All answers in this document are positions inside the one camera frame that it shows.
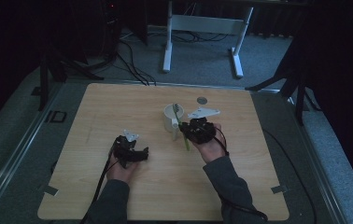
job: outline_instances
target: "cable on floor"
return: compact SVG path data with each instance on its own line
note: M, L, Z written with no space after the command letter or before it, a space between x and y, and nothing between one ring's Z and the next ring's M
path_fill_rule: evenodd
M265 129L263 129L263 132L267 133L269 136L271 136L273 138L273 140L275 140L275 142L281 148L281 150L284 152L285 157L288 159L289 164L292 166L292 169L295 172L296 177L298 178L298 180L299 180L299 182L300 182L300 184L301 184L301 186L302 186L302 188L304 190L304 193L307 196L308 201L310 202L310 206L311 206L311 209L312 209L312 212L313 212L314 224L317 224L317 212L316 212L316 208L314 206L313 200L311 199L310 194L308 193L307 188L305 187L305 185L304 185L304 183L302 181L302 178L300 177L295 165L293 164L292 159L290 158L290 156L288 155L287 151L284 149L284 147L281 145L281 143L278 141L278 139L274 135L272 135L269 131L267 131Z

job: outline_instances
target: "dark background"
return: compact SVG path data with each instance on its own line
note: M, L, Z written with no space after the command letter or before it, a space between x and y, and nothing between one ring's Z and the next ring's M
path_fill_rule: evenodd
M68 1L54 0L46 1L46 5L42 1L0 1L0 109L25 76L39 66L41 52L48 43L82 62L88 55L112 50L114 42L107 41L112 32L102 29L104 6L93 1L82 4L71 6ZM148 15L138 15L139 10L129 9L136 17L126 23L165 24L167 1L134 6L146 7ZM205 8L202 12L212 13ZM221 12L224 16L236 16L235 9ZM306 74L306 86L314 91L353 166L353 1L315 1L303 24L302 18L299 10L259 7L252 15L248 31L264 37L294 36L277 72L294 69L297 76ZM142 24L135 28L145 36Z

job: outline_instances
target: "gray sleeve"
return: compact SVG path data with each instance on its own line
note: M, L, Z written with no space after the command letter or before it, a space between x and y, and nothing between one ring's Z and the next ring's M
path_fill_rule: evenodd
M129 193L130 188L125 182L116 179L108 180L98 200L89 208L88 223L127 223Z
M221 197L239 206L256 210L247 182L237 175L229 157L211 161L203 169ZM261 217L240 211L226 203L222 205L221 213L223 223L264 223Z

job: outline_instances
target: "gray carpet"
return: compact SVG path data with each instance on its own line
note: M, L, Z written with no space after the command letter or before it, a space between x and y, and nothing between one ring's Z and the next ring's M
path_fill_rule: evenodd
M150 37L148 46L133 37L123 40L134 50L135 66L155 77L158 83L232 88L255 85L271 77L290 43L290 39L282 37L263 39L260 36L248 36L241 52L245 77L236 79L228 54L228 48L234 45L234 36L228 36L217 42L194 44L175 42L169 74L162 72L164 36ZM120 54L128 59L128 48L120 45ZM114 64L122 66L120 60ZM98 76L106 78L104 82L134 80L130 73L115 66L97 72ZM85 77L74 75L63 85L51 110L67 112L66 121L62 124L47 122L41 124L18 170L0 198L0 223L51 223L40 220L36 215L43 196L42 186L49 182L51 165L58 159L81 96L90 82ZM37 112L38 97L30 95L31 90L37 85L38 73L35 71L23 81L0 113L0 170L19 143L19 139L23 137L30 122L35 116L40 115ZM282 81L269 88L279 89L281 86ZM279 180L289 188L285 197L290 217L280 223L314 223L314 216L318 219L318 223L332 223L310 168L306 154L308 149L302 139L302 127L296 124L292 114L293 106L278 94L269 92L256 93L253 99L262 127L276 138L275 140L271 135L265 134ZM282 148L292 163L288 161ZM296 166L298 175L294 172L292 164ZM315 213L309 199L315 205ZM66 220L55 223L78 223L78 221Z

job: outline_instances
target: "wooden table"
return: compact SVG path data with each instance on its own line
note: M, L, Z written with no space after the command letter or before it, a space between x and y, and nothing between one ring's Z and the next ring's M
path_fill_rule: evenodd
M197 103L207 99L206 105ZM285 220L289 211L279 186L255 107L248 91L214 88L91 84L88 86L63 151L49 182L59 190L45 194L38 210L43 219L81 219L90 206L113 141L127 129L140 135L135 149L149 147L131 183L130 220L221 220L220 200L202 167L198 151L172 141L162 110L172 103L187 114L199 106L216 108L208 117L226 136L236 172L250 188L257 209L270 220Z

